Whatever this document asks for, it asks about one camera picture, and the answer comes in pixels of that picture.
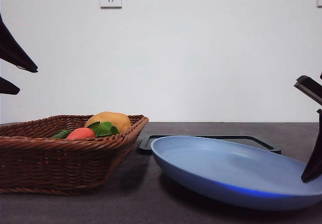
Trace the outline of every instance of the black baking tray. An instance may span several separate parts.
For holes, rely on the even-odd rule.
[[[138,149],[144,154],[152,154],[151,142],[160,137],[166,136],[179,136],[179,135],[146,135],[143,137],[142,142],[140,143]],[[264,150],[268,150],[273,153],[282,154],[281,148],[277,145],[263,141],[258,137],[247,136],[247,135],[224,135],[224,136],[208,136],[208,135],[190,135],[194,137],[205,137],[213,139],[221,139],[230,142],[241,143],[244,145],[258,147]]]

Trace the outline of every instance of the wicker basket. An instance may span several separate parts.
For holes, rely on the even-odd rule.
[[[0,127],[0,193],[57,195],[97,191],[133,149],[148,118],[129,116],[132,127],[107,137],[50,139],[83,127],[92,115],[60,115]]]

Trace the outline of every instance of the gray table surface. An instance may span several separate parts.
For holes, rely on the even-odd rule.
[[[224,204],[174,182],[151,155],[138,150],[150,134],[254,135],[307,162],[318,123],[149,123],[132,153],[92,195],[0,194],[0,223],[322,223],[322,202],[271,212]]]

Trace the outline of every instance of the light blue plate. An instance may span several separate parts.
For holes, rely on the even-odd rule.
[[[322,176],[302,183],[305,164],[256,147],[190,136],[151,143],[158,165],[212,199],[261,210],[294,210],[322,200]]]

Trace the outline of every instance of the green vegetable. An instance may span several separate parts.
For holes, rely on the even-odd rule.
[[[53,137],[51,137],[51,139],[55,139],[55,138],[66,138],[69,134],[70,134],[70,131],[64,129],[64,130],[59,131]]]
[[[94,122],[88,126],[94,131],[95,137],[103,137],[119,133],[119,130],[111,122]]]

